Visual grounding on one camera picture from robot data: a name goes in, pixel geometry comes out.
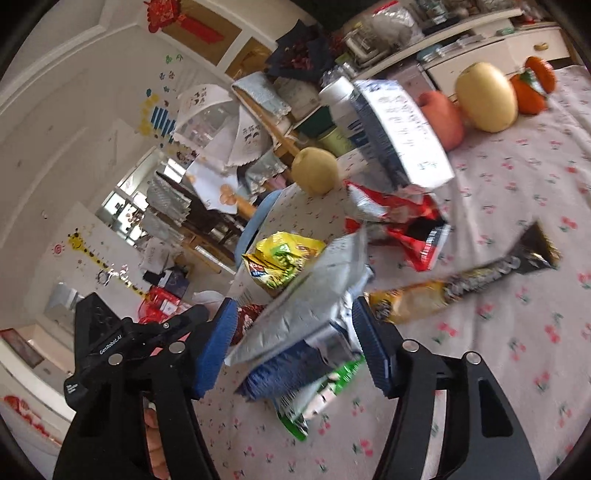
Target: metal screw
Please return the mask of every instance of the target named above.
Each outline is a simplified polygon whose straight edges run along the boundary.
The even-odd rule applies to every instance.
[[[120,353],[113,353],[113,355],[109,357],[109,365],[119,365],[122,361],[123,355],[121,355]]]
[[[184,342],[174,342],[168,347],[171,353],[183,353],[185,349]]]
[[[418,350],[418,343],[414,340],[405,340],[402,342],[402,348],[407,352],[416,352]]]
[[[468,362],[472,365],[478,365],[482,360],[482,357],[476,352],[468,352],[466,354],[466,360],[468,360]]]

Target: shelf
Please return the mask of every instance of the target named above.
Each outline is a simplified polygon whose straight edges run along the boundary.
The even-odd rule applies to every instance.
[[[415,53],[418,53],[424,48],[430,47],[431,45],[435,45],[438,42],[446,40],[447,38],[453,37],[454,35],[459,35],[467,30],[471,30],[472,28],[480,27],[481,25],[486,25],[489,23],[493,23],[499,20],[505,20],[507,18],[518,17],[522,14],[521,8],[512,8],[510,10],[501,10],[499,12],[493,12],[490,14],[482,14],[482,15],[474,15],[469,17],[461,22],[452,25],[449,28],[444,30],[440,30],[439,32],[434,33],[433,35],[429,35],[425,37],[420,42],[411,45],[404,50],[396,52],[393,55],[383,59],[373,67],[368,68],[367,70],[362,71],[359,75],[355,77],[356,80],[363,80],[369,79],[374,75],[378,74],[379,72],[387,69],[388,67],[398,63],[401,60],[404,60]]]

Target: drawer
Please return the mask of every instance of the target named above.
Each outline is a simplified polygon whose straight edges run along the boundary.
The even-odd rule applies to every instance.
[[[509,45],[513,59],[523,65],[532,55],[544,60],[556,60],[570,57],[559,28],[543,28],[542,30],[512,35],[505,39]]]
[[[456,79],[461,72],[478,61],[492,63],[505,74],[516,72],[519,69],[519,64],[511,56],[509,45],[502,40],[446,60],[427,71],[439,89],[450,96],[456,93]]]

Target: finger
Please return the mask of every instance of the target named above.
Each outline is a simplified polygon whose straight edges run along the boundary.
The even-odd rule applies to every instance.
[[[160,431],[158,429],[146,427],[146,440],[148,441],[149,452],[162,448],[162,438],[160,437]]]
[[[160,465],[166,465],[166,458],[164,458],[164,449],[159,448],[153,452],[150,452],[150,463],[152,468],[156,468]]]
[[[156,478],[160,478],[161,480],[166,480],[170,476],[170,473],[168,473],[168,468],[166,467],[166,463],[152,468],[152,473]]]
[[[148,427],[152,427],[153,429],[158,428],[158,417],[156,416],[155,410],[146,408],[144,410],[144,421]]]

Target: plastic bottle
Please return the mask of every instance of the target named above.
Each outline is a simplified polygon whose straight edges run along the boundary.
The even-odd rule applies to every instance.
[[[363,156],[371,155],[371,145],[363,124],[349,100],[353,93],[353,84],[341,77],[320,91],[320,101],[328,106],[333,122],[356,148],[361,149]]]

